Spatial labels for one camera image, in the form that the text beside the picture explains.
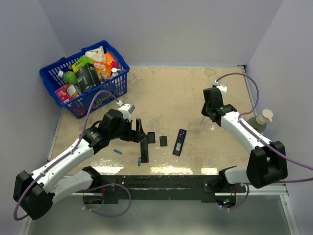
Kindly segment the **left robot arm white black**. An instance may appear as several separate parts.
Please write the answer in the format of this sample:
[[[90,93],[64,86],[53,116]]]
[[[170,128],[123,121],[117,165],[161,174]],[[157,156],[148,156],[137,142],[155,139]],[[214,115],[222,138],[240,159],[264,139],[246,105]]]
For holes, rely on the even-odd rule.
[[[17,216],[18,208],[22,208],[31,219],[37,220],[44,216],[58,200],[74,192],[98,191],[101,188],[101,175],[92,167],[85,167],[72,177],[65,178],[65,175],[78,164],[107,147],[114,139],[142,142],[144,132],[139,118],[136,119],[136,129],[132,130],[133,111],[134,105],[131,103],[124,104],[117,110],[109,110],[102,120],[86,129],[54,160],[31,173],[20,172],[16,176],[13,192],[13,198],[17,203],[14,219],[20,220]]]

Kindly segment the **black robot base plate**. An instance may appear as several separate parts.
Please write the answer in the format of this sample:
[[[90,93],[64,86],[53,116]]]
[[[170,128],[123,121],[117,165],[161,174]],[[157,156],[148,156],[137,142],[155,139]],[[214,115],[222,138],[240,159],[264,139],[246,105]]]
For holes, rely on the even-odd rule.
[[[240,184],[221,183],[217,175],[101,175],[88,166],[83,171],[90,173],[90,188],[106,185],[104,203],[116,204],[129,198],[127,192],[113,183],[128,189],[133,200],[193,200],[214,203],[216,193],[229,195],[234,189],[246,192]]]

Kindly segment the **black battery cover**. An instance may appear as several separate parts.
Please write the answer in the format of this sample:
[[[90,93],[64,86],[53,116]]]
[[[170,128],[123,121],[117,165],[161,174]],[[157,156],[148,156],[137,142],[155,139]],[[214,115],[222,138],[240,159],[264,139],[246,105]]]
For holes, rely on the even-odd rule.
[[[160,147],[166,147],[168,145],[167,137],[166,136],[160,136],[159,137],[159,143],[160,143]]]
[[[147,133],[147,140],[148,140],[148,144],[156,143],[155,132],[148,132]]]

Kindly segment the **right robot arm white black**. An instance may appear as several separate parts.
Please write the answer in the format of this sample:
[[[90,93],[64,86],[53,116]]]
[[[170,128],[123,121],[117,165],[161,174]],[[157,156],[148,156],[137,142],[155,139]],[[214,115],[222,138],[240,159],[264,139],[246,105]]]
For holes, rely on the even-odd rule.
[[[232,134],[249,154],[246,167],[233,166],[219,171],[218,187],[230,192],[235,184],[251,184],[255,188],[276,183],[288,176],[285,146],[271,141],[254,130],[230,104],[223,103],[220,87],[203,90],[204,105],[201,114],[209,117]]]

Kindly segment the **black remote control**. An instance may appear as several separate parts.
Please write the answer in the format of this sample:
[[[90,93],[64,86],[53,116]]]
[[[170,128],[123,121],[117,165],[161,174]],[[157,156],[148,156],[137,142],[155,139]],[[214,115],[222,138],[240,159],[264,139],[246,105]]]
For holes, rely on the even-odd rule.
[[[148,149],[148,139],[145,137],[140,142],[140,158],[142,163],[148,163],[149,162],[149,149]]]
[[[182,147],[183,147],[183,144],[184,144],[184,139],[180,139],[179,138],[179,132],[178,132],[178,135],[177,135],[177,139],[176,139],[176,142],[175,142],[175,145],[174,145],[174,149],[173,149],[173,155],[175,156],[180,156],[181,155],[181,152],[182,152]]]

